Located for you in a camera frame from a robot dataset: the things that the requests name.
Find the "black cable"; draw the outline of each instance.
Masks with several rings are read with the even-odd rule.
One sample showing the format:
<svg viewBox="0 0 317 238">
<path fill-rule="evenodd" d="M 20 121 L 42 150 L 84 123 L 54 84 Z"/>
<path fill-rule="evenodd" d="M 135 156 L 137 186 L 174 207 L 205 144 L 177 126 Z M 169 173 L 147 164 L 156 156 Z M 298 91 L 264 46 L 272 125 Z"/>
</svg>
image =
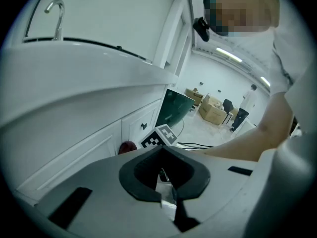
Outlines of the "black cable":
<svg viewBox="0 0 317 238">
<path fill-rule="evenodd" d="M 184 150 L 196 150 L 196 149 L 204 149 L 202 147 L 194 147 L 194 148 L 182 148 Z"/>
<path fill-rule="evenodd" d="M 184 119 L 182 119 L 182 121 L 183 121 L 183 128 L 182 128 L 182 130 L 180 131 L 180 133 L 177 135 L 177 137 L 179 137 L 179 135 L 183 132 L 183 129 L 184 129 L 184 127 L 185 127 Z"/>
<path fill-rule="evenodd" d="M 192 146 L 192 145 L 185 145 L 185 144 L 181 144 L 183 146 L 187 146 L 187 147 L 192 147 L 193 149 L 209 149 L 210 147 L 198 147 L 198 146 Z"/>
<path fill-rule="evenodd" d="M 178 144 L 180 144 L 180 145 L 185 145 L 185 144 L 187 144 L 187 145 L 200 145 L 200 146 L 205 146 L 205 147 L 209 147 L 209 148 L 213 147 L 211 145 L 201 145 L 201 144 L 196 144 L 196 143 L 182 143 L 182 142 L 178 142 Z"/>
</svg>

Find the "cabinet handle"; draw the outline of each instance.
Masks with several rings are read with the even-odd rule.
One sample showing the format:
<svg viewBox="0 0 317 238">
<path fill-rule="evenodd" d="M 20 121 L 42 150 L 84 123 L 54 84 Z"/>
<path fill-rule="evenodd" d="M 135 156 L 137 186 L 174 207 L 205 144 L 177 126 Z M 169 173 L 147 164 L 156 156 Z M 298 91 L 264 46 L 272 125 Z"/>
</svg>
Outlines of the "cabinet handle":
<svg viewBox="0 0 317 238">
<path fill-rule="evenodd" d="M 146 124 L 141 124 L 141 127 L 143 128 L 143 130 L 145 130 L 145 128 L 148 126 L 148 124 L 146 123 Z"/>
</svg>

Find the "red object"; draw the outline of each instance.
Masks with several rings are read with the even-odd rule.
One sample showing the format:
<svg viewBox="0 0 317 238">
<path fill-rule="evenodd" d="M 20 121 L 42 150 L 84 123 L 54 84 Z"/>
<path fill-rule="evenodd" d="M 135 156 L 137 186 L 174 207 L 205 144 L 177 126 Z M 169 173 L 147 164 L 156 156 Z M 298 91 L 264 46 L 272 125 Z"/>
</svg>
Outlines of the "red object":
<svg viewBox="0 0 317 238">
<path fill-rule="evenodd" d="M 133 143 L 132 141 L 125 141 L 120 145 L 118 154 L 128 153 L 136 149 L 137 146 L 135 145 L 135 143 Z"/>
</svg>

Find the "white floor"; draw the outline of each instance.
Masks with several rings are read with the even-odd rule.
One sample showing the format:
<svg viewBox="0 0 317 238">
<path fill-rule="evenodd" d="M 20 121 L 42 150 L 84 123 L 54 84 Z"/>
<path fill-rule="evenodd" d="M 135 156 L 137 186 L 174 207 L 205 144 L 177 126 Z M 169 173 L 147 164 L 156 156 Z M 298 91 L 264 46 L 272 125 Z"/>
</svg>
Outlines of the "white floor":
<svg viewBox="0 0 317 238">
<path fill-rule="evenodd" d="M 198 107 L 195 106 L 195 108 L 195 111 L 189 112 L 184 117 L 185 125 L 178 137 L 178 142 L 217 146 L 235 137 L 236 133 L 229 131 L 233 121 L 230 120 L 228 124 L 215 125 L 204 120 L 198 112 Z M 178 135 L 182 127 L 183 122 L 180 121 L 172 130 Z"/>
</svg>

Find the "faucet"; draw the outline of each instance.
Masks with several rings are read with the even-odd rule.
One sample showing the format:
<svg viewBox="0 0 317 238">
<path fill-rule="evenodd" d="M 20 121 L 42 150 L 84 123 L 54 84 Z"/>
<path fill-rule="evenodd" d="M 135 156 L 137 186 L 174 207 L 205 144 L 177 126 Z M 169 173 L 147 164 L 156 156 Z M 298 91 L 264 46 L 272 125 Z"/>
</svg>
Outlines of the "faucet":
<svg viewBox="0 0 317 238">
<path fill-rule="evenodd" d="M 53 0 L 49 3 L 49 5 L 44 10 L 44 12 L 49 13 L 55 4 L 58 4 L 58 6 L 59 6 L 59 18 L 58 18 L 57 26 L 55 29 L 55 35 L 54 35 L 53 41 L 60 41 L 61 40 L 61 31 L 62 31 L 61 24 L 63 22 L 64 13 L 65 13 L 64 2 L 62 0 Z"/>
</svg>

